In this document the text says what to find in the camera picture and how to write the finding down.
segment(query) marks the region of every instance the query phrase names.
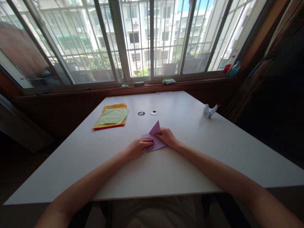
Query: light green paper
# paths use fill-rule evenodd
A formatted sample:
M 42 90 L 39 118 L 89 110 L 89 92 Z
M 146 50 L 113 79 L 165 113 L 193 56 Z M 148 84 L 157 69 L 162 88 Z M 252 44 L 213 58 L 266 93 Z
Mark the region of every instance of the light green paper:
M 106 109 L 95 125 L 121 124 L 127 117 L 129 109 Z

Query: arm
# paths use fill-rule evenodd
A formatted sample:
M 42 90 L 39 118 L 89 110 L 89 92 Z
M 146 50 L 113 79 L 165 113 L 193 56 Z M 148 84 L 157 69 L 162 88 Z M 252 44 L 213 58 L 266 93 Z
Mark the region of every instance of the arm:
M 134 140 L 110 160 L 106 161 L 61 193 L 45 210 L 35 228 L 68 227 L 73 215 L 92 199 L 107 180 L 126 162 L 144 153 L 153 139 Z
M 170 129 L 161 128 L 161 131 L 162 135 L 155 136 L 184 155 L 211 181 L 245 204 L 261 227 L 304 227 L 304 224 L 265 188 L 224 163 L 178 141 Z

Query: sky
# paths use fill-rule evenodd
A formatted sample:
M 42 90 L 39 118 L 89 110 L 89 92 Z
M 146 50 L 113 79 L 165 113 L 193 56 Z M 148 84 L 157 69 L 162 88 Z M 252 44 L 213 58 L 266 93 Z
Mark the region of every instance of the sky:
M 183 8 L 183 12 L 184 11 L 189 11 L 189 1 L 188 0 L 184 0 L 184 8 Z M 199 6 L 199 9 L 200 10 L 206 10 L 206 5 L 207 5 L 207 2 L 208 0 L 197 0 L 196 1 L 196 5 L 197 7 L 199 6 L 199 3 L 200 3 L 200 6 Z M 183 4 L 183 0 L 178 0 L 178 8 L 177 8 L 177 11 L 180 12 L 181 11 L 181 6 Z M 209 1 L 209 4 L 208 4 L 208 8 L 213 4 L 213 0 L 210 0 Z

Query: purple origami paper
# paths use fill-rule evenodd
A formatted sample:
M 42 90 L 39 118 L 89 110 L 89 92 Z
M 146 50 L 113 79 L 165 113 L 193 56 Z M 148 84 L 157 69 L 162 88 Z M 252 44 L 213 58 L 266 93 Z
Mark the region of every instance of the purple origami paper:
M 157 138 L 154 134 L 158 133 L 161 134 L 161 128 L 159 126 L 159 121 L 154 125 L 154 127 L 151 129 L 149 133 L 143 134 L 142 137 L 149 137 L 151 139 L 154 139 L 154 145 L 146 147 L 147 152 L 151 152 L 160 148 L 163 148 L 167 146 L 166 143 L 164 143 L 162 140 Z

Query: person's left hand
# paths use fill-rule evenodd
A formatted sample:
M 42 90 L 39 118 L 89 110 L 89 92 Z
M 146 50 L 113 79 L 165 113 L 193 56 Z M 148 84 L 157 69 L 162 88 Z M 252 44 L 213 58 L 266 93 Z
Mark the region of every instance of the person's left hand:
M 144 148 L 146 146 L 154 145 L 154 140 L 144 137 L 135 139 L 133 142 L 131 142 L 130 145 L 128 145 L 122 153 L 127 157 L 127 159 L 131 160 L 134 158 L 137 158 L 141 156 L 144 153 Z

